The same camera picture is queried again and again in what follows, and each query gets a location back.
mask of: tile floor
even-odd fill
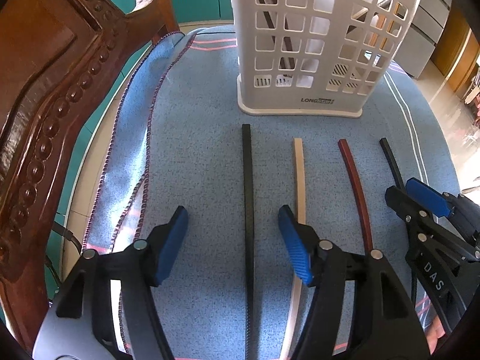
[[[221,24],[226,23],[188,23],[188,25],[182,26],[181,30],[188,33],[199,27]],[[129,76],[113,98],[96,132],[94,132],[74,188],[70,210],[67,215],[67,228],[80,240],[83,239],[83,233],[92,210],[115,115]],[[480,181],[474,183],[474,179],[480,176],[480,130],[472,126],[473,116],[471,112],[444,82],[441,73],[432,62],[428,63],[422,75],[415,82],[429,102],[443,130],[457,170],[460,188],[465,189],[480,185]],[[470,193],[469,197],[480,203],[480,191]],[[61,268],[63,278],[68,275],[77,259],[77,251],[69,242],[66,242]]]

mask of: blue gripper pad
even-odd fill
[[[310,285],[314,279],[311,272],[311,256],[320,239],[313,228],[300,225],[296,221],[287,205],[282,206],[278,211],[278,227],[295,274],[305,285]]]
[[[178,256],[180,246],[182,246],[183,239],[187,232],[187,210],[184,207],[179,206],[173,214],[170,222],[167,225],[162,225],[160,227],[164,227],[164,229],[167,230],[167,233],[165,234],[164,241],[162,242],[163,245],[160,247],[158,255],[157,273],[155,274],[157,285],[162,284],[162,281],[170,276],[173,263]]]
[[[407,181],[405,188],[407,194],[413,200],[425,207],[427,210],[431,211],[439,218],[442,216],[448,218],[452,214],[452,209],[448,205],[445,198],[433,188],[422,183],[416,178],[411,178],[409,181]]]

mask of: wooden chair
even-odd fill
[[[171,0],[7,0],[0,10],[0,299],[29,352],[48,309],[45,249],[81,127],[127,59],[178,30]]]

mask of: beige stick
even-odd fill
[[[305,166],[303,159],[303,142],[301,138],[293,140],[295,184],[297,188],[297,221],[306,223],[306,197],[305,197]],[[293,333],[299,313],[300,295],[302,292],[302,281],[293,274],[292,293],[290,296],[289,316],[286,320],[285,336],[283,338],[282,350],[279,360],[287,360],[292,345]]]

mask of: laundry basket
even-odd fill
[[[232,0],[238,105],[359,117],[420,0]]]

